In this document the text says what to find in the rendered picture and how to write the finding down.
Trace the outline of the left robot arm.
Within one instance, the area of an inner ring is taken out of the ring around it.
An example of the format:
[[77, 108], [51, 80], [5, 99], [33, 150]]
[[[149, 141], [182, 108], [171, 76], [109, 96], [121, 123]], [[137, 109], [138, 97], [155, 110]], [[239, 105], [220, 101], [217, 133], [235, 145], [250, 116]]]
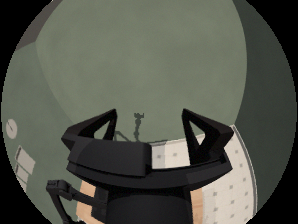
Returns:
[[[80, 201], [82, 204], [94, 206], [94, 208], [106, 209], [106, 202], [108, 201], [98, 200], [98, 198], [90, 197], [88, 194], [78, 192], [78, 190], [73, 188], [72, 184], [67, 183], [65, 180], [48, 180], [47, 184], [47, 188], [45, 189], [47, 189], [49, 196], [51, 196], [53, 204], [55, 204], [57, 212], [59, 212], [61, 220], [63, 220], [63, 224], [69, 224], [71, 221], [71, 224], [84, 224], [84, 222], [73, 221], [72, 217], [68, 216], [59, 196], [67, 198], [69, 201], [72, 201], [73, 198], [73, 200]], [[71, 190], [71, 192], [69, 192], [69, 190]]]

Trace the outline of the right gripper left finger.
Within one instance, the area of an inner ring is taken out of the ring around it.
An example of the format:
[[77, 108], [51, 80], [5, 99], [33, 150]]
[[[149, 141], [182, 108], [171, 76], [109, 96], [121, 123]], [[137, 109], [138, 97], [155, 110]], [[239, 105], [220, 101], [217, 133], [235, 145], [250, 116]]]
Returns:
[[[110, 120], [110, 121], [109, 121]], [[98, 115], [96, 117], [92, 117], [92, 119], [88, 119], [85, 121], [81, 121], [81, 123], [74, 124], [72, 127], [68, 127], [67, 133], [73, 133], [73, 135], [82, 136], [82, 137], [94, 137], [94, 132], [98, 131], [102, 127], [108, 123], [108, 129], [106, 129], [104, 137], [102, 139], [113, 140], [114, 129], [116, 129], [117, 123], [117, 112], [116, 108], [110, 109], [110, 111], [102, 113], [102, 115]]]

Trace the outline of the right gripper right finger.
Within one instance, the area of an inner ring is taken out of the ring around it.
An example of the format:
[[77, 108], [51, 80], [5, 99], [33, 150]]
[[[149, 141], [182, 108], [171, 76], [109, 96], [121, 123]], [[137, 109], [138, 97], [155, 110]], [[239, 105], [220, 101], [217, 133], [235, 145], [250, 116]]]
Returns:
[[[194, 136], [189, 120], [205, 132], [205, 139], [202, 140], [201, 145], [198, 143], [197, 137]], [[182, 124], [184, 124], [186, 144], [188, 144], [190, 165], [201, 163], [209, 152], [225, 148], [225, 145], [229, 143], [234, 135], [234, 131], [229, 125], [197, 115], [197, 113], [186, 108], [182, 111]]]

